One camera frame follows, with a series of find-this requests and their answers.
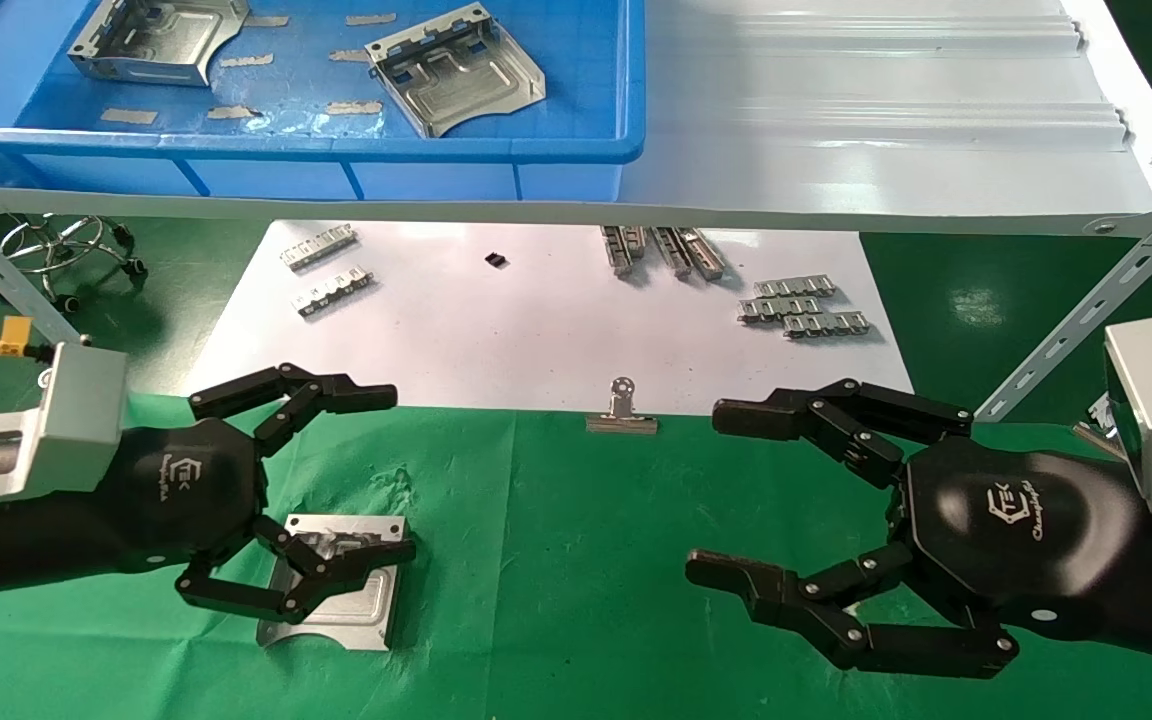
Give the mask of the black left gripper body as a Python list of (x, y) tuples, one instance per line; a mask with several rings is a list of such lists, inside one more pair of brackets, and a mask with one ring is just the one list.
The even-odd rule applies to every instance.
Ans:
[(116, 541), (115, 569), (223, 564), (253, 538), (266, 486), (253, 438), (227, 420), (124, 430), (101, 480), (101, 520)]

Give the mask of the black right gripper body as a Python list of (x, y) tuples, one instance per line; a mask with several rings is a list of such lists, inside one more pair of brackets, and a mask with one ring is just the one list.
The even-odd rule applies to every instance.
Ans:
[(1108, 584), (1143, 516), (1124, 465), (948, 438), (909, 458), (902, 501), (916, 588), (955, 623), (1111, 632)]

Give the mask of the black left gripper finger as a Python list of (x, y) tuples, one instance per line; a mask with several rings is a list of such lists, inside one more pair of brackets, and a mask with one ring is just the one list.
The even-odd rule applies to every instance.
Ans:
[(301, 624), (321, 602), (361, 591), (372, 573), (410, 562), (417, 553), (412, 539), (396, 539), (364, 543), (325, 559), (291, 530), (266, 516), (253, 520), (252, 533), (262, 547), (300, 575), (296, 584), (276, 591), (218, 579), (212, 577), (215, 564), (196, 559), (175, 582), (183, 601), (198, 609), (228, 612), (268, 623)]
[(197, 420), (225, 419), (278, 404), (253, 430), (256, 450), (274, 456), (320, 414), (371, 414), (397, 406), (397, 388), (358, 386), (347, 374), (321, 376), (283, 363), (192, 393), (189, 407)]

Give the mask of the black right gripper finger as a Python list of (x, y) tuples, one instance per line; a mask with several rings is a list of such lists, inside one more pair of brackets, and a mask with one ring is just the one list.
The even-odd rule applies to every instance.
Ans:
[(886, 544), (810, 577), (782, 566), (694, 550), (685, 578), (735, 594), (755, 624), (799, 634), (840, 670), (995, 679), (1020, 643), (990, 616), (967, 626), (865, 624), (849, 609), (896, 588), (914, 566), (905, 544)]
[(890, 488), (904, 473), (905, 456), (888, 435), (925, 446), (968, 437), (973, 414), (847, 378), (819, 389), (774, 389), (756, 402), (722, 397), (712, 425), (723, 435), (805, 441), (870, 486)]

